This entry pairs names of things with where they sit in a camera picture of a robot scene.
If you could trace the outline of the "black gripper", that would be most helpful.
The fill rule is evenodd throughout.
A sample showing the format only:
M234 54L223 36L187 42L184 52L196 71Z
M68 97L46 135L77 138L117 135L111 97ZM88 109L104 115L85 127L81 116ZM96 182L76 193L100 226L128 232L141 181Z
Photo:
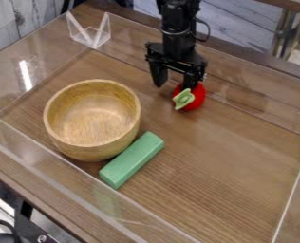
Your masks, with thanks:
M192 89L205 74L207 60L195 51L195 38L191 30L164 30L161 41L147 42L145 61L149 66L152 82L161 87L167 80L167 70L184 74L180 90Z

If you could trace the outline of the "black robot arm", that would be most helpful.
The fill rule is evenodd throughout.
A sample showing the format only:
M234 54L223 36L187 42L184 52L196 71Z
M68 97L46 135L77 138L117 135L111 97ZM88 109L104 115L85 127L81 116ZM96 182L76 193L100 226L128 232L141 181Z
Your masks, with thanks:
M161 87L167 70L172 70L183 75L180 89L192 89L204 79L208 64L195 51L199 0L156 0L156 5L161 15L161 41L144 44L152 82Z

